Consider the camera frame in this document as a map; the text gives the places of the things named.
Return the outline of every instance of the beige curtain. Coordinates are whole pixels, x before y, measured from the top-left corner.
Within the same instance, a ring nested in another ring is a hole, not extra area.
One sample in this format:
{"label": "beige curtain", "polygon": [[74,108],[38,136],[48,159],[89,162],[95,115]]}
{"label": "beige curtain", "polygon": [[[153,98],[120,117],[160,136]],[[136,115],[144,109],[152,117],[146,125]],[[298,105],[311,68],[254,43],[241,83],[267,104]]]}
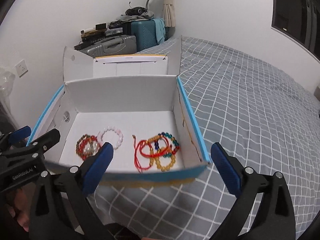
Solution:
{"label": "beige curtain", "polygon": [[174,12],[173,0],[164,0],[163,18],[166,27],[176,26],[176,16]]}

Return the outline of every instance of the silver suitcase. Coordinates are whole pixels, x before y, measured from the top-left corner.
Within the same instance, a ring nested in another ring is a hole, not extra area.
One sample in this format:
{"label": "silver suitcase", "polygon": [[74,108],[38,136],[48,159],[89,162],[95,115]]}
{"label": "silver suitcase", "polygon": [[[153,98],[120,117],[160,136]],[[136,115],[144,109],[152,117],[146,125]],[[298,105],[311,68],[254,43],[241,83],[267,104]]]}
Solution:
{"label": "silver suitcase", "polygon": [[98,41],[94,45],[81,49],[80,51],[93,58],[134,54],[137,52],[137,41],[133,35],[121,35]]}

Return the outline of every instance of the blue gripper pad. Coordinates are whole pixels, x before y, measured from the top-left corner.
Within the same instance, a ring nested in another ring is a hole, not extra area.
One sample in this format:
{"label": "blue gripper pad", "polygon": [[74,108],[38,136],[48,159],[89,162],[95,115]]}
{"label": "blue gripper pad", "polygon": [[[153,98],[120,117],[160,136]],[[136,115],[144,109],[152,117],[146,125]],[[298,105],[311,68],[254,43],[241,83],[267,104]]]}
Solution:
{"label": "blue gripper pad", "polygon": [[8,143],[13,145],[24,138],[27,138],[31,134],[31,128],[29,126],[25,126],[19,130],[16,130],[12,134],[9,135]]}
{"label": "blue gripper pad", "polygon": [[236,198],[238,198],[241,194],[240,171],[239,169],[237,171],[235,167],[231,164],[231,162],[234,163],[233,159],[235,159],[238,163],[239,161],[235,157],[229,156],[223,149],[223,147],[220,145],[220,143],[212,144],[211,158],[214,165],[217,167],[224,184],[226,184],[229,193],[235,195]]}
{"label": "blue gripper pad", "polygon": [[92,194],[96,190],[103,174],[111,163],[112,158],[113,147],[110,143],[105,143],[97,153],[97,158],[95,159],[94,163],[84,175],[82,193],[85,197],[87,197],[89,194]]}

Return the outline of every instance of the teal suitcase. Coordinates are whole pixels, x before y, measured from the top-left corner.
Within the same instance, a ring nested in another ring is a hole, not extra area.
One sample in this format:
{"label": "teal suitcase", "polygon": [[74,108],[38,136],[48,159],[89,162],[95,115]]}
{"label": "teal suitcase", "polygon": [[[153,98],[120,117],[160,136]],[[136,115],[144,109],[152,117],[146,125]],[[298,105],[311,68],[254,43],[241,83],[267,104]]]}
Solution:
{"label": "teal suitcase", "polygon": [[138,52],[158,45],[154,21],[137,20],[131,22],[131,35],[136,36]]}

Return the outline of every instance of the bed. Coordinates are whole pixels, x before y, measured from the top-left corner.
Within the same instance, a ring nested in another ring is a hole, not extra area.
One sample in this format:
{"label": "bed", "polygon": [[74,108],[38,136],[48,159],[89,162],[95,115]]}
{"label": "bed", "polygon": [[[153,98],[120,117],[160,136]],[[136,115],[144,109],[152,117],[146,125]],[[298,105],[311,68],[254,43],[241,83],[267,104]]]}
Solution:
{"label": "bed", "polygon": [[[176,41],[171,38],[143,53],[165,54]],[[180,78],[208,151],[220,142],[243,166],[284,174],[296,237],[301,235],[320,209],[320,102],[272,65],[196,38],[183,38]],[[260,200],[261,194],[241,233],[252,225]],[[139,236],[198,240],[212,236],[235,197],[213,165],[191,184],[99,186],[89,201]]]}

